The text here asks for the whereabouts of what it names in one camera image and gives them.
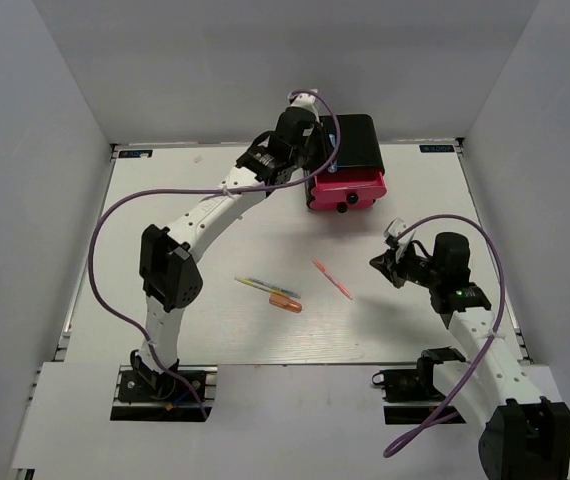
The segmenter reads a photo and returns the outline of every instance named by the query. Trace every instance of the pink and black box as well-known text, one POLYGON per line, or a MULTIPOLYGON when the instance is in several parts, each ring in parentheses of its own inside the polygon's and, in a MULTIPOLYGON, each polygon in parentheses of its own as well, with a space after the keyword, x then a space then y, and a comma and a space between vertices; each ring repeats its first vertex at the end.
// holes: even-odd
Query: pink and black box
MULTIPOLYGON (((372 117, 338 115, 338 122, 341 145, 336 160, 305 184, 307 206, 311 210, 345 213, 369 208, 387 193, 383 179, 385 167, 372 117)), ((328 158, 336 142, 336 129, 330 116, 320 117, 320 123, 318 153, 322 158, 328 158)))

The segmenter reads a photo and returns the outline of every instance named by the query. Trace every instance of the label sticker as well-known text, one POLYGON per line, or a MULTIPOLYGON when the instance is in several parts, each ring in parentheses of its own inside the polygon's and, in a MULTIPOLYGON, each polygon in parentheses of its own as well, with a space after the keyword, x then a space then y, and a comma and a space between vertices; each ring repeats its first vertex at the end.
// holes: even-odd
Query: label sticker
POLYGON ((121 150, 118 158, 149 158, 153 150, 121 150))
POLYGON ((422 153, 453 153, 452 145, 419 145, 422 153))

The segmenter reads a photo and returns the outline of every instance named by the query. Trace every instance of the orange pen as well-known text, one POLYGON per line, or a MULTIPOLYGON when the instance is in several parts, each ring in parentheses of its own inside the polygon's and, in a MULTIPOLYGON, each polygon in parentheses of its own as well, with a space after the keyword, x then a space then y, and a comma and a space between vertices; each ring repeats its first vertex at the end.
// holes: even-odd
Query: orange pen
POLYGON ((341 293, 342 293, 343 295, 345 295, 345 296, 346 296, 347 298, 349 298, 350 300, 353 300, 353 299, 354 299, 354 297, 352 297, 352 294, 349 293, 349 290, 347 290, 347 289, 345 288, 345 286, 344 286, 341 282, 339 282, 339 281, 336 280, 334 277, 332 277, 332 276, 330 275, 330 273, 327 271, 327 268, 325 268, 325 266, 324 266, 321 262, 319 262, 319 261, 316 260, 316 259, 312 259, 312 262, 314 263, 314 265, 316 266, 316 268, 318 268, 318 269, 321 271, 321 273, 322 273, 323 275, 325 275, 325 276, 327 277, 327 279, 328 279, 330 282, 332 282, 332 283, 334 284, 334 286, 335 286, 336 288, 338 288, 338 289, 341 291, 341 293))

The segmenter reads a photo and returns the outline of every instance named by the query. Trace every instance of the pen cap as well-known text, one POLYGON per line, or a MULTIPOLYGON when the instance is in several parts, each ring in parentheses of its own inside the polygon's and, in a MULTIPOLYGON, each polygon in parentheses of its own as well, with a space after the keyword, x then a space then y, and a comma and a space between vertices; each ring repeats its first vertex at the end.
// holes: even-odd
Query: pen cap
POLYGON ((290 312, 294 313, 300 313, 301 310, 303 310, 303 306, 300 303, 292 300, 289 297, 279 295, 278 293, 272 293, 269 296, 269 303, 271 303, 275 307, 279 307, 284 310, 289 310, 290 312))

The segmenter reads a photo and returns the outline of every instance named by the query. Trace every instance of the cable tie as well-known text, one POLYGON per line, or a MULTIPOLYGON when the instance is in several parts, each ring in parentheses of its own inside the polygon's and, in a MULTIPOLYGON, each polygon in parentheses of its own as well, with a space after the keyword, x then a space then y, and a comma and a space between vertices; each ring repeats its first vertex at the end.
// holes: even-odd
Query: cable tie
POLYGON ((504 333, 495 332, 494 329, 491 327, 487 331, 487 333, 485 335, 483 335, 481 338, 489 338, 489 337, 494 337, 495 339, 500 338, 501 340, 505 340, 505 334, 504 333))
MULTIPOLYGON (((232 192, 229 191, 229 188, 227 188, 227 184, 223 185, 223 188, 221 188, 221 191, 223 192, 223 195, 225 195, 226 197, 229 197, 232 199, 233 202, 236 202, 237 198, 232 194, 232 192)), ((239 220, 243 219, 242 215, 238 216, 239 220)))
POLYGON ((223 185, 223 188, 221 188, 221 190, 223 191, 223 195, 225 195, 226 197, 229 197, 232 200, 236 201, 236 198, 234 198, 234 195, 232 195, 232 192, 230 192, 229 188, 227 188, 227 184, 223 185))

